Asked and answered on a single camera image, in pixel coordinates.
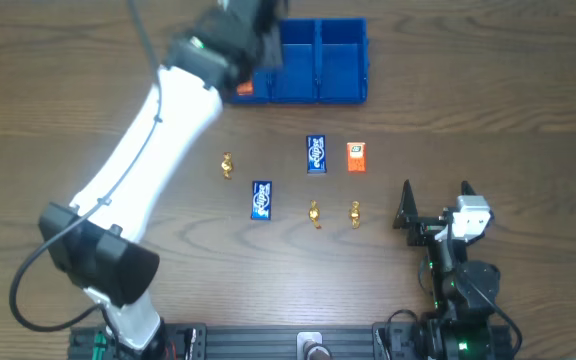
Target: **orange box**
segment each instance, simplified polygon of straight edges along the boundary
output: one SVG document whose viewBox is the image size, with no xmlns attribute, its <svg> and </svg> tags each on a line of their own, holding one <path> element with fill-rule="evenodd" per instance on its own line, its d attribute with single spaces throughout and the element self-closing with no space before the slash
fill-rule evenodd
<svg viewBox="0 0 576 360">
<path fill-rule="evenodd" d="M 255 87 L 252 84 L 252 80 L 237 86 L 237 95 L 239 96 L 247 96 L 252 95 L 254 93 L 255 93 Z"/>
<path fill-rule="evenodd" d="M 366 143 L 348 143 L 348 172 L 366 172 Z"/>
</svg>

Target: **blue plastic container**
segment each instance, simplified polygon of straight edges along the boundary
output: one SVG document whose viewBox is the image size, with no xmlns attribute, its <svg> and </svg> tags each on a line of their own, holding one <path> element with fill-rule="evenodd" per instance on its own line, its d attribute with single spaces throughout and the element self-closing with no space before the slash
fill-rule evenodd
<svg viewBox="0 0 576 360">
<path fill-rule="evenodd" d="M 360 104 L 368 96 L 366 19 L 281 23 L 284 66 L 253 75 L 254 93 L 233 103 Z"/>
</svg>

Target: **wooden table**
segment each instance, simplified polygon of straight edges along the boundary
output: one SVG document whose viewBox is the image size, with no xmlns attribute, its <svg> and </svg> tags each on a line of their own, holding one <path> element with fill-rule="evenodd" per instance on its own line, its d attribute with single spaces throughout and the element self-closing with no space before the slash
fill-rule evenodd
<svg viewBox="0 0 576 360">
<path fill-rule="evenodd" d="M 207 3 L 141 4 L 161 53 Z M 420 211 L 438 215 L 468 179 L 497 216 L 470 257 L 501 269 L 498 304 L 524 332 L 519 357 L 576 356 L 576 1 L 295 0 L 292 15 L 368 19 L 368 102 L 225 110 L 150 223 L 161 314 L 370 324 L 399 308 L 429 311 L 416 279 L 423 249 L 391 229 L 401 186 L 410 179 Z M 67 332 L 14 322 L 10 280 L 41 242 L 43 207 L 67 204 L 98 171 L 150 81 L 121 1 L 0 0 L 0 359 L 65 358 Z M 305 174 L 311 133 L 328 136 L 323 177 Z M 367 143 L 367 174 L 346 172 L 349 141 Z M 236 166 L 230 182 L 224 151 Z M 272 222 L 249 220 L 255 179 L 274 181 Z M 311 199 L 321 231 L 307 217 Z M 47 256 L 20 301 L 28 317 L 53 324 L 90 305 Z"/>
</svg>

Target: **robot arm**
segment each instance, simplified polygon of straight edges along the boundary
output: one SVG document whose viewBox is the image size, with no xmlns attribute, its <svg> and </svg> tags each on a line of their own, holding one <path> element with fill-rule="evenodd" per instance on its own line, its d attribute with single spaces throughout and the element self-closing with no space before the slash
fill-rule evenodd
<svg viewBox="0 0 576 360">
<path fill-rule="evenodd" d="M 22 325 L 35 331 L 65 327 L 34 325 L 16 304 L 21 277 L 47 249 L 55 266 L 103 309 L 123 351 L 134 359 L 163 357 L 163 321 L 148 292 L 159 256 L 138 243 L 175 169 L 221 113 L 222 96 L 247 81 L 255 67 L 278 65 L 272 61 L 280 58 L 278 21 L 286 11 L 287 0 L 222 2 L 175 36 L 157 84 L 106 164 L 69 208 L 50 204 L 42 214 L 46 243 L 11 286 L 11 310 Z"/>
</svg>

